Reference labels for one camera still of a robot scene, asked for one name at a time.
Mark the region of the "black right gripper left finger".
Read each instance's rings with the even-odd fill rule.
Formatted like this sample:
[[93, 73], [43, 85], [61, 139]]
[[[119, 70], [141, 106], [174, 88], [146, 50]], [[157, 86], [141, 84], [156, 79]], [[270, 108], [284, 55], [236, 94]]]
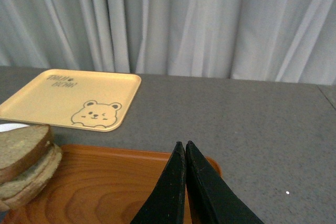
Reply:
[[177, 142], [153, 191], [131, 223], [183, 223], [185, 186], [185, 150], [182, 142]]

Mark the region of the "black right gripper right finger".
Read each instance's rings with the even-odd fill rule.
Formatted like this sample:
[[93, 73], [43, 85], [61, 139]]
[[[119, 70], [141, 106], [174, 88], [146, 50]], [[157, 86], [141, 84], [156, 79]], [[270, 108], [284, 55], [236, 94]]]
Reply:
[[186, 145], [186, 185], [197, 223], [262, 223], [230, 189], [197, 146]]

